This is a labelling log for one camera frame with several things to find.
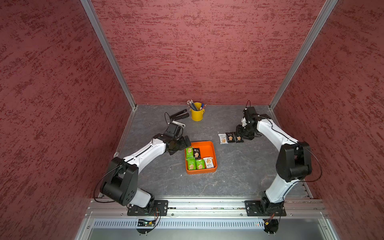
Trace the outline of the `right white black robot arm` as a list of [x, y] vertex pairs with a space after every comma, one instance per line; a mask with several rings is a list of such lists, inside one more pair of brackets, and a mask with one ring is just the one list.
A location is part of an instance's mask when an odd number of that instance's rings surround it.
[[279, 150], [277, 176], [262, 199], [265, 209], [282, 204], [291, 188], [312, 173], [309, 145], [289, 136], [267, 116], [245, 113], [236, 133], [247, 140], [263, 135]]

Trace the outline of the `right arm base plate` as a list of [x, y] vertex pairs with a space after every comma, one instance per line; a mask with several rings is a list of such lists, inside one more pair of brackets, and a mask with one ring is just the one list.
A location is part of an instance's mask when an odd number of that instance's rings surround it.
[[245, 210], [248, 217], [285, 217], [284, 202], [269, 203], [268, 201], [245, 201]]

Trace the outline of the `green cookie packet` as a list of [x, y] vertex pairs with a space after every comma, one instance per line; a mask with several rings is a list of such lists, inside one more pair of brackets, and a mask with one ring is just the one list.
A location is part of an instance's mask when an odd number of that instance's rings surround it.
[[205, 161], [203, 159], [196, 160], [196, 169], [201, 170], [205, 169]]
[[186, 159], [194, 158], [194, 149], [193, 147], [186, 148]]
[[187, 158], [187, 167], [189, 171], [196, 170], [196, 159], [195, 158]]

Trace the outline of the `aluminium front rail frame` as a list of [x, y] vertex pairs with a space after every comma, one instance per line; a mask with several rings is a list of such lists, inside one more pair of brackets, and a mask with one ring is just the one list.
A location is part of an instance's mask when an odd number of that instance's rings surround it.
[[282, 228], [282, 220], [313, 220], [319, 224], [320, 233], [326, 240], [337, 240], [339, 236], [333, 226], [322, 200], [310, 198], [288, 198], [284, 203], [285, 217], [248, 217], [245, 201], [260, 201], [260, 198], [243, 197], [159, 197], [168, 200], [166, 216], [128, 216], [128, 206], [116, 203], [102, 204], [91, 201], [85, 218], [76, 235], [77, 240], [88, 240], [92, 230], [143, 229], [140, 220], [148, 220], [152, 229], [213, 229], [213, 230], [264, 230], [273, 235]]

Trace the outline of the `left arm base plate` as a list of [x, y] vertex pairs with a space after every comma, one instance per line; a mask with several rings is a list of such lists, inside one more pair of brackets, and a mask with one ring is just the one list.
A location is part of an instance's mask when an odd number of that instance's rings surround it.
[[168, 212], [168, 206], [168, 200], [154, 200], [146, 208], [141, 208], [136, 205], [129, 205], [127, 215], [143, 217], [166, 216]]

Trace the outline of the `white cookie packet front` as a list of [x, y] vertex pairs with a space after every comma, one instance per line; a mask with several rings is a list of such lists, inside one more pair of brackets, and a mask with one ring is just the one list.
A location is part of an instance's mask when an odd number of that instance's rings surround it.
[[205, 167], [206, 169], [212, 169], [215, 167], [214, 165], [214, 162], [213, 162], [213, 157], [206, 157], [206, 158], [203, 158], [203, 160], [205, 161]]

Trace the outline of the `black stapler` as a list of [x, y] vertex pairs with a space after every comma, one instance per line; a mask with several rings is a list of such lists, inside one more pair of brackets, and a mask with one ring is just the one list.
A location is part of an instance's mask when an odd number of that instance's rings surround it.
[[170, 116], [171, 121], [177, 121], [181, 119], [188, 118], [190, 114], [187, 112], [187, 109], [184, 109], [182, 111], [177, 112], [176, 114], [173, 114]]

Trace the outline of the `green cookie packet far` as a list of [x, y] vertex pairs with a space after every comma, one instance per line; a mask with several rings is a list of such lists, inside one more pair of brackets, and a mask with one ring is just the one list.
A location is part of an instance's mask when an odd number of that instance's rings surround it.
[[186, 148], [186, 159], [194, 158], [194, 149], [193, 147]]

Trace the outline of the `green cookie packet middle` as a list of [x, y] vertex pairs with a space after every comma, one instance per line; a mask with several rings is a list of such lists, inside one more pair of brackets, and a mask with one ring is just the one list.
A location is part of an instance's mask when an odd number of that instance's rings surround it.
[[205, 169], [205, 161], [203, 159], [196, 160], [196, 169], [201, 170]]

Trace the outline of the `black cookie packet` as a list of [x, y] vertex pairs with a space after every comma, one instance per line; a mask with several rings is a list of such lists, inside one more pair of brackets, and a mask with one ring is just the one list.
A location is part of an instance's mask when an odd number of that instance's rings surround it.
[[200, 159], [201, 158], [201, 151], [199, 148], [193, 148], [193, 157], [195, 159]]
[[226, 133], [227, 142], [228, 143], [235, 143], [236, 142], [236, 136], [233, 132]]

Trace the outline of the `white pink cookie packet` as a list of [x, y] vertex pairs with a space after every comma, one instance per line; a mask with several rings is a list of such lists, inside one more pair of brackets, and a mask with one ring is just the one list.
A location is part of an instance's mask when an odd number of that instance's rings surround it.
[[228, 144], [227, 135], [226, 134], [218, 134], [220, 139], [220, 144]]

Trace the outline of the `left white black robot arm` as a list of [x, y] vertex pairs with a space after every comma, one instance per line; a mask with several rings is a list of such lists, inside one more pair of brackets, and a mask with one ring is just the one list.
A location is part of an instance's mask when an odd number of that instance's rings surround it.
[[138, 188], [140, 172], [155, 158], [169, 152], [170, 155], [191, 146], [188, 136], [171, 139], [158, 134], [137, 152], [130, 156], [115, 157], [108, 166], [107, 173], [102, 178], [100, 193], [122, 206], [134, 205], [140, 208], [150, 208], [153, 195]]

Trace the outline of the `orange plastic storage tray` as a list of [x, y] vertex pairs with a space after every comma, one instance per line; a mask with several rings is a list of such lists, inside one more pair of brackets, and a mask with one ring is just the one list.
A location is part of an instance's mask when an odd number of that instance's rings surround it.
[[215, 172], [218, 164], [214, 144], [210, 141], [191, 143], [185, 149], [185, 164], [189, 175]]

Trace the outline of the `pens in cup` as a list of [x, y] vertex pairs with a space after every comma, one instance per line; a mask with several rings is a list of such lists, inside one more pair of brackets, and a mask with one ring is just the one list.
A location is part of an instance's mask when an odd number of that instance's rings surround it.
[[194, 111], [201, 111], [205, 108], [205, 104], [194, 102], [193, 100], [187, 100], [187, 104]]

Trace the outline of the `green cookie packet left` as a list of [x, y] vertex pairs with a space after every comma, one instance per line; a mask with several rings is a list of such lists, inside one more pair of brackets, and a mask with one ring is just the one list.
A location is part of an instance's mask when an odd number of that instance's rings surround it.
[[187, 158], [187, 167], [189, 171], [196, 170], [196, 159], [195, 158]]

